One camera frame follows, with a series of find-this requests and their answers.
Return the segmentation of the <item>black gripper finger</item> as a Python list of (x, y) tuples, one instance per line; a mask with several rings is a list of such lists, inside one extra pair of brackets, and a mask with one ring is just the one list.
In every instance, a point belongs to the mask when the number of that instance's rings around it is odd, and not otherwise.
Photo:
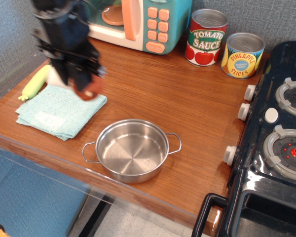
[(70, 78), (74, 82), (74, 88), (77, 91), (83, 91), (92, 81), (91, 73), (80, 67), (70, 68)]
[(50, 62), (51, 62), (51, 65), (55, 68), (58, 75), (60, 76), (62, 82), (65, 85), (68, 85), (69, 75), (68, 75), (68, 72), (67, 72), (66, 65), (65, 65), (64, 61), (59, 60), (59, 59), (51, 58)]

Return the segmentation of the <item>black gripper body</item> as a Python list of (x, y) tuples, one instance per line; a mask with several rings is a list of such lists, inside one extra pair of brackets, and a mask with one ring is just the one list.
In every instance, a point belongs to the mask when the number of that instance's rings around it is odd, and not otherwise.
[(63, 60), (70, 78), (70, 68), (80, 67), (103, 77), (106, 69), (99, 63), (98, 50), (89, 42), (88, 16), (85, 9), (34, 9), (33, 15), (42, 28), (33, 36), (38, 47), (48, 57)]

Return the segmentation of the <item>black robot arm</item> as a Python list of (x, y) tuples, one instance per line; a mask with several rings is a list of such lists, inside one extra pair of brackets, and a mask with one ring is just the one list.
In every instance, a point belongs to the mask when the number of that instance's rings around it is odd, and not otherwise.
[(33, 14), (41, 22), (32, 34), (65, 85), (80, 96), (99, 93), (106, 73), (99, 52), (88, 40), (88, 10), (81, 0), (34, 0)]

